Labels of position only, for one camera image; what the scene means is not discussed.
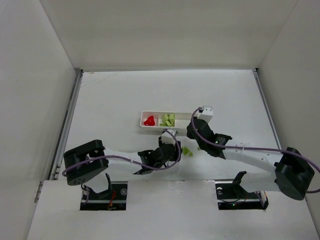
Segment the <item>light green 2x2 lego brick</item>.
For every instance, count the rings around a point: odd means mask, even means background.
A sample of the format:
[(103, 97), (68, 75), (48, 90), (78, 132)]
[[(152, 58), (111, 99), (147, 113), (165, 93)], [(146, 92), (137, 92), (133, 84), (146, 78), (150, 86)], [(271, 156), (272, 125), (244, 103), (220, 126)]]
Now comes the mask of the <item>light green 2x2 lego brick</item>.
[(169, 114), (170, 115), (170, 117), (169, 117), (169, 121), (171, 122), (171, 121), (173, 121), (173, 120), (175, 120), (176, 118), (175, 118), (175, 114)]

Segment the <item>light green 2x3 lego brick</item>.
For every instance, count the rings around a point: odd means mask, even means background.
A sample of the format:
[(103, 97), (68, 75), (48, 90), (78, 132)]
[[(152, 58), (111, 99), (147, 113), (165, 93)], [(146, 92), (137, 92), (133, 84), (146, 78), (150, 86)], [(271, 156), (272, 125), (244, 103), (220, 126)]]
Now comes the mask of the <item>light green 2x3 lego brick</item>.
[(169, 114), (164, 114), (162, 117), (163, 122), (169, 121), (170, 120), (170, 115)]

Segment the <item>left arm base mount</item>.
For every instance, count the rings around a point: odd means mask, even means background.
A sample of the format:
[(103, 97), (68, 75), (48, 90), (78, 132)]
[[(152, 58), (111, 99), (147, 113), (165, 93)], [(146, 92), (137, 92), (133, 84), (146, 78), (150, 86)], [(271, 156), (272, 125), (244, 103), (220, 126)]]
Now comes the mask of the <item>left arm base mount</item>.
[(111, 181), (105, 174), (107, 190), (95, 193), (91, 188), (82, 184), (81, 211), (125, 211), (127, 208), (127, 181)]

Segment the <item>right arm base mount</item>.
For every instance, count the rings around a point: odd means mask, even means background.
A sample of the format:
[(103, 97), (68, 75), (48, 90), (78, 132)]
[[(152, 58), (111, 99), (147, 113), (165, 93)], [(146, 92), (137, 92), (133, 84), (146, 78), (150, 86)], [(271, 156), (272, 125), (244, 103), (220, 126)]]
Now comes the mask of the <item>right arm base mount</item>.
[(239, 172), (233, 180), (215, 182), (217, 206), (222, 210), (266, 210), (269, 206), (264, 191), (247, 192), (240, 186), (246, 171)]

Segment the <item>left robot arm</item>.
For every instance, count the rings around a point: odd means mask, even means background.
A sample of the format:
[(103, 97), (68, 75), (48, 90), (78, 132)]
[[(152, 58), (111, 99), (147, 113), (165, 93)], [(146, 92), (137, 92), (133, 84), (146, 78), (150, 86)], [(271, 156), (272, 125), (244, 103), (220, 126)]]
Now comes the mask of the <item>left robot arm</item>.
[(175, 166), (181, 155), (180, 141), (164, 143), (160, 140), (154, 150), (127, 153), (106, 148), (101, 140), (96, 139), (64, 153), (62, 175), (69, 186), (81, 185), (90, 194), (101, 194), (112, 191), (112, 171), (134, 176), (161, 172)]

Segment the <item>red transparent curved lego piece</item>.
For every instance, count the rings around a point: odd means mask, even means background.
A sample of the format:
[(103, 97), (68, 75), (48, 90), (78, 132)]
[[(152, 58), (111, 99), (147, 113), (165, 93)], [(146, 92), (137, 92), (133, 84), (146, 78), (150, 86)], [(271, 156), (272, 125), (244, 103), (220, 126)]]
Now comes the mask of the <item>red transparent curved lego piece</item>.
[(155, 118), (154, 118), (154, 116), (149, 116), (144, 122), (143, 122), (143, 124), (145, 125), (145, 126), (149, 126), (149, 127), (153, 127), (153, 126), (155, 126), (156, 125), (156, 122), (155, 122)]

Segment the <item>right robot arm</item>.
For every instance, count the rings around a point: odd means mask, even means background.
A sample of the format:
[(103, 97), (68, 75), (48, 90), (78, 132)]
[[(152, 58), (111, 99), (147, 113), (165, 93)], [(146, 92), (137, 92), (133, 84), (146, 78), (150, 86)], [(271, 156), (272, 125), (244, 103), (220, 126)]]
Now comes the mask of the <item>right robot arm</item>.
[(198, 117), (191, 118), (187, 137), (195, 140), (198, 147), (212, 157), (242, 162), (263, 170), (262, 173), (243, 170), (233, 179), (233, 183), (247, 193), (281, 192), (298, 201), (310, 193), (308, 188), (315, 175), (315, 166), (295, 148), (259, 148), (244, 143), (231, 146), (228, 144), (231, 136), (213, 132), (209, 124)]

